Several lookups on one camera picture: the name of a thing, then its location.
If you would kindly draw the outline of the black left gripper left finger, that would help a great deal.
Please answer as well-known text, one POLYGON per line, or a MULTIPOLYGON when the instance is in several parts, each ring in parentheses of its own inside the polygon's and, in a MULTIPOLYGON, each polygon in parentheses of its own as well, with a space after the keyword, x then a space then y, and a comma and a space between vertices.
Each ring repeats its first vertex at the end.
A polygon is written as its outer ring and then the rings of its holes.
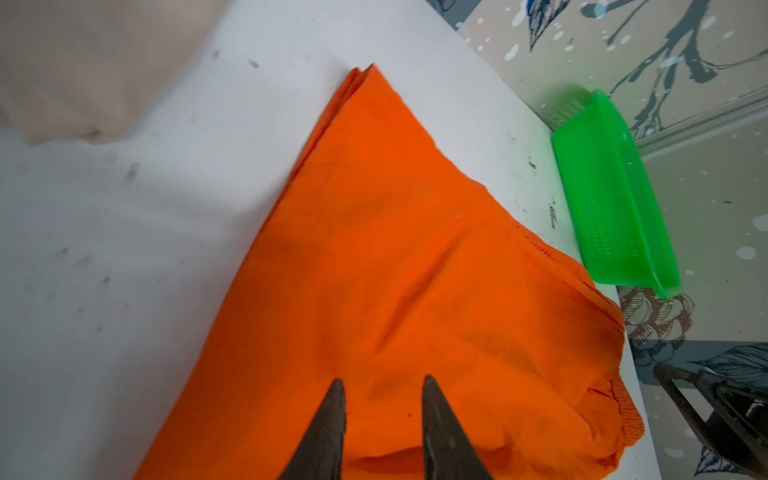
POLYGON ((279 479, 340 479, 346 422, 344 383, 334 379, 279 479))

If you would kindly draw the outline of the beige shorts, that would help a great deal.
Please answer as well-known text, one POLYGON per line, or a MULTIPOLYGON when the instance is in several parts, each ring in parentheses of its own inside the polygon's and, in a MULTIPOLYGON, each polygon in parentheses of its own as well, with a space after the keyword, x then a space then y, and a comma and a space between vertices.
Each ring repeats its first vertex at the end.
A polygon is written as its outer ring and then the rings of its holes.
POLYGON ((227 6, 209 0, 2 2, 2 126, 31 144, 120 139, 227 6))

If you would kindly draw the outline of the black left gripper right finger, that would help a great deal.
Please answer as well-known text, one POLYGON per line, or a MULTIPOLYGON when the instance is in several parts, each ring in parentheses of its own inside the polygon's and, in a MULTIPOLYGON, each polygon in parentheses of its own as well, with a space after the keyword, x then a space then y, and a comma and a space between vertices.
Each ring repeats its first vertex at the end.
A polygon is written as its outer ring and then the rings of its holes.
POLYGON ((421 411, 425 479, 492 479, 431 375, 422 385, 421 411))

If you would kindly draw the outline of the orange shorts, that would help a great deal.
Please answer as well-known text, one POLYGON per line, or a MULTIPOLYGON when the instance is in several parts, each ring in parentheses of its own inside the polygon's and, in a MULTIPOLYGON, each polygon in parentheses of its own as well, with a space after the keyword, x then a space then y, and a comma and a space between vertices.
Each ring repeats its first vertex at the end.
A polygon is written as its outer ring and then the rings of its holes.
POLYGON ((275 479, 335 379, 346 479, 419 479, 434 377, 497 479, 602 479, 644 434, 620 308, 437 148, 375 67, 331 99, 137 475, 275 479))

